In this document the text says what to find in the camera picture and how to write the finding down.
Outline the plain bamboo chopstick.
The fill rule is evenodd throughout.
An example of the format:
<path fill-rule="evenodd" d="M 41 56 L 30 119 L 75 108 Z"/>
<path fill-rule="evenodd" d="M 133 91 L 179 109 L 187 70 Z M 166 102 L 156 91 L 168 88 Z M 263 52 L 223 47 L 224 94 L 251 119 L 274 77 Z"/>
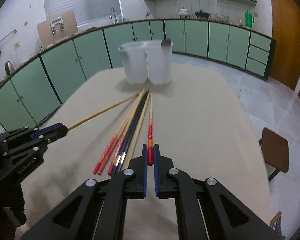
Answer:
<path fill-rule="evenodd" d="M 97 112 L 95 112 L 95 113 L 93 113 L 93 114 L 91 114 L 89 116 L 84 117 L 83 119 L 75 122 L 74 124 L 71 124 L 70 126 L 67 126 L 68 131 L 71 131 L 74 128 L 76 128 L 76 127 L 84 124 L 85 122 L 87 122 L 87 121 L 89 121 L 89 120 L 91 120 L 91 119 L 93 119 L 93 118 L 95 118 L 95 117 L 97 117 L 97 116 L 99 116 L 99 115 L 101 115 L 101 114 L 103 114 L 103 113 L 105 113 L 105 112 L 107 112 L 107 111 L 109 111 L 109 110 L 111 110 L 111 109 L 113 109 L 113 108 L 115 108 L 115 107 L 117 107 L 117 106 L 119 106 L 119 105 L 121 105 L 121 104 L 129 101 L 129 100 L 131 100 L 131 99 L 136 98 L 137 96 L 139 96 L 139 94 L 140 93 L 136 93 L 136 94 L 134 94 L 132 96 L 129 96 L 129 97 L 127 97 L 127 98 L 125 98 L 125 99 L 123 99 L 121 101 L 118 101 L 118 102 L 116 102 L 116 103 L 114 103 L 114 104 L 112 104 L 112 105 L 110 105 L 110 106 L 108 106 L 108 107 L 106 107 L 106 108 L 104 108 L 104 109 L 102 109 L 100 111 L 97 111 Z"/>

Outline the red orange patterned chopstick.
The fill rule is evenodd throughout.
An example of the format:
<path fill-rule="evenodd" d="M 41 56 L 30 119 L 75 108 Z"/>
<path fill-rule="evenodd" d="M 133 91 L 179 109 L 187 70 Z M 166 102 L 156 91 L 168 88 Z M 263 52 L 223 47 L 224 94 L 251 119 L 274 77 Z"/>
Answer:
<path fill-rule="evenodd" d="M 153 94 L 150 96 L 150 110 L 149 110 L 149 122 L 148 122 L 148 166 L 152 166 L 154 163 L 153 157 Z"/>

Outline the plain light wooden chopstick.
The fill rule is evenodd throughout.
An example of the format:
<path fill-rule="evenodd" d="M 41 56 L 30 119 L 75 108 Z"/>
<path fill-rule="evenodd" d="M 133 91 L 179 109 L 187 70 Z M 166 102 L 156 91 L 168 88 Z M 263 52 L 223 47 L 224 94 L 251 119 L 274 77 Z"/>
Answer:
<path fill-rule="evenodd" d="M 138 120 L 138 124 L 136 126 L 136 129 L 135 129 L 135 132 L 134 132 L 134 135 L 133 135 L 133 138 L 132 138 L 132 141 L 131 141 L 128 153 L 127 153 L 127 155 L 126 155 L 126 157 L 124 159 L 123 165 L 120 168 L 120 170 L 124 170 L 124 169 L 128 168 L 129 162 L 131 161 L 131 159 L 132 159 L 132 157 L 134 155 L 136 144 L 138 142 L 139 134 L 140 134 L 140 131 L 141 131 L 141 128 L 142 128 L 143 120 L 144 120 L 144 117 L 145 117 L 145 114 L 146 114 L 146 111 L 147 111 L 147 107 L 148 107 L 148 102 L 149 102 L 150 95 L 151 95 L 151 93 L 149 92 L 147 94 L 147 98 L 146 98 L 145 104 L 143 106 L 140 118 Z"/>

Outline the dark metal ladle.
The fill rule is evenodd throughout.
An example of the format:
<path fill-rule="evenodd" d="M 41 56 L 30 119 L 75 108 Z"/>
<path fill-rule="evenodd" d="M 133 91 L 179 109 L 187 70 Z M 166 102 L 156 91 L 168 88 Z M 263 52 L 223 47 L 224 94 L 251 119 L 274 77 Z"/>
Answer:
<path fill-rule="evenodd" d="M 172 41 L 171 41 L 171 39 L 163 39 L 162 41 L 161 41 L 161 46 L 162 47 L 164 47 L 164 46 L 166 46 L 166 47 L 170 47 L 172 45 Z"/>

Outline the green lower kitchen cabinets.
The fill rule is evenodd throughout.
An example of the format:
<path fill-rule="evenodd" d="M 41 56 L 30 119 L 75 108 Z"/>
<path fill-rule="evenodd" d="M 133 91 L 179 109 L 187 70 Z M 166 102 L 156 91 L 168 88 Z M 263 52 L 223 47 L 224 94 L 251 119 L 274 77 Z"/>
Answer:
<path fill-rule="evenodd" d="M 224 63 L 266 80 L 273 38 L 201 20 L 149 20 L 94 28 L 39 53 L 0 84 L 0 124 L 7 131 L 41 123 L 97 72 L 121 67 L 121 56 L 172 41 L 172 51 Z"/>

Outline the red tipped wooden chopstick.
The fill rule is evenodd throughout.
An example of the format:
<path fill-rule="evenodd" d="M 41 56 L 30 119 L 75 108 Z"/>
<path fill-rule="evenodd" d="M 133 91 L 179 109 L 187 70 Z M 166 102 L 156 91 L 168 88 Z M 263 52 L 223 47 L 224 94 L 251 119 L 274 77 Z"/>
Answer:
<path fill-rule="evenodd" d="M 109 159 L 109 157 L 111 156 L 111 153 L 113 152 L 113 148 L 116 146 L 117 142 L 119 141 L 119 138 L 121 137 L 125 126 L 128 122 L 128 119 L 130 118 L 130 115 L 133 112 L 133 109 L 136 105 L 138 105 L 139 100 L 142 98 L 143 94 L 144 94 L 144 89 L 138 94 L 137 98 L 134 100 L 130 110 L 128 111 L 128 113 L 126 114 L 125 118 L 122 120 L 121 124 L 119 125 L 116 133 L 114 134 L 114 136 L 111 138 L 110 142 L 108 143 L 108 145 L 106 146 L 104 152 L 102 153 L 100 159 L 98 160 L 96 166 L 94 167 L 93 170 L 93 174 L 101 174 L 101 166 L 104 164 L 107 164 L 107 161 Z"/>

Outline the steel electric kettle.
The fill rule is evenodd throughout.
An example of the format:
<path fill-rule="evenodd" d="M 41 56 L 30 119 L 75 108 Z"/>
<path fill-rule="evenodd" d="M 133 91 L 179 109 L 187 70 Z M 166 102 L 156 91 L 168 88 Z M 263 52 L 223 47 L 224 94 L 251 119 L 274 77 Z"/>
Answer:
<path fill-rule="evenodd" d="M 4 68 L 7 76 L 10 76 L 15 72 L 15 67 L 11 61 L 5 62 Z"/>

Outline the brown wooden stool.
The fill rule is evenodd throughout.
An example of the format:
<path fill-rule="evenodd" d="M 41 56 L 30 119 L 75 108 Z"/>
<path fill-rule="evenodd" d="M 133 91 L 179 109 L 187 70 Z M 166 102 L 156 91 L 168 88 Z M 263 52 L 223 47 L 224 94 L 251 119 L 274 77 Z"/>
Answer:
<path fill-rule="evenodd" d="M 268 128 L 262 129 L 262 137 L 258 141 L 261 146 L 264 162 L 275 170 L 268 176 L 273 180 L 280 172 L 289 170 L 289 144 L 288 141 Z"/>

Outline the brown cardboard board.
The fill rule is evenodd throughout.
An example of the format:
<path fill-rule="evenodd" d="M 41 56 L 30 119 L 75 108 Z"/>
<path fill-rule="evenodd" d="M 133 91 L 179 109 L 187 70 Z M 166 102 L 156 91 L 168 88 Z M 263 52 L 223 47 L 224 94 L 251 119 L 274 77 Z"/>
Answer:
<path fill-rule="evenodd" d="M 37 30 L 42 48 L 47 49 L 78 33 L 75 12 L 72 10 L 49 16 L 47 20 L 37 24 Z"/>

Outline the white plastic utensil holder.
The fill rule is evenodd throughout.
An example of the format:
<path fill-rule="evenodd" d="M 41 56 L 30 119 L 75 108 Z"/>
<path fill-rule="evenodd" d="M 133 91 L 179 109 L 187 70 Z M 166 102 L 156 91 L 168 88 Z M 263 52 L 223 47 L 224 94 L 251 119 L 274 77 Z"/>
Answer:
<path fill-rule="evenodd" d="M 118 48 L 127 82 L 131 85 L 167 85 L 172 79 L 172 47 L 162 40 L 124 43 Z"/>

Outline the chrome sink faucet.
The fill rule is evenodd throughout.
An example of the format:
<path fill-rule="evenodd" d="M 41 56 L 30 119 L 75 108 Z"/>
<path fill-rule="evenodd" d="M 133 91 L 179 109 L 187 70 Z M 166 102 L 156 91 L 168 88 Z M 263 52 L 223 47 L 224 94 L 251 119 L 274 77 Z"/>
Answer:
<path fill-rule="evenodd" d="M 110 7 L 110 20 L 113 20 L 115 24 L 117 24 L 116 12 L 114 7 Z"/>

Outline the white cooking pot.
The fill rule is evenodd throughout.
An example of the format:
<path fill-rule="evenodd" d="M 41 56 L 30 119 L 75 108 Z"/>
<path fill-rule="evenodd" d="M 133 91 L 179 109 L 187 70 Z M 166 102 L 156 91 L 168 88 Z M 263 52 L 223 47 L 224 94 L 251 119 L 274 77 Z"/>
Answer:
<path fill-rule="evenodd" d="M 181 8 L 178 10 L 178 15 L 180 18 L 190 18 L 190 11 L 185 8 Z"/>

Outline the green thermos flask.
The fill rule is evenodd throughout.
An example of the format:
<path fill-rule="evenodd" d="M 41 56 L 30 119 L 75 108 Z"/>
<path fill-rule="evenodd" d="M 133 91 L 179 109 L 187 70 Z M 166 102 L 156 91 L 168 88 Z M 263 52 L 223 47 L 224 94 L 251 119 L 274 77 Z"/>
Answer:
<path fill-rule="evenodd" d="M 254 16 L 252 15 L 251 11 L 247 9 L 245 12 L 245 26 L 252 29 L 254 21 Z"/>

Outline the brown wooden door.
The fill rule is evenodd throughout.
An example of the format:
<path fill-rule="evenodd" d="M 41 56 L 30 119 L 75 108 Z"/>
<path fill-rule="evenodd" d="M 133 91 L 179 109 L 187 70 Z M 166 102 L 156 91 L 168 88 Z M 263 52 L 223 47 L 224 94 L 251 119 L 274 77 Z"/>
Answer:
<path fill-rule="evenodd" d="M 276 41 L 270 76 L 294 90 L 300 76 L 300 9 L 293 0 L 271 0 Z"/>

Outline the wall towel rail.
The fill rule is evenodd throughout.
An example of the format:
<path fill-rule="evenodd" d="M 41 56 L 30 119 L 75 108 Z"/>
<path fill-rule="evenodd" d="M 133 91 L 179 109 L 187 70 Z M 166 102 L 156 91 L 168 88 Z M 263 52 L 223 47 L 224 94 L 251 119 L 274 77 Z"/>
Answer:
<path fill-rule="evenodd" d="M 5 37 L 3 37 L 3 38 L 0 40 L 0 43 L 1 43 L 2 41 L 4 41 L 6 38 L 8 38 L 10 35 L 16 34 L 17 32 L 18 32 L 18 29 L 15 28 L 13 31 L 9 32 Z"/>

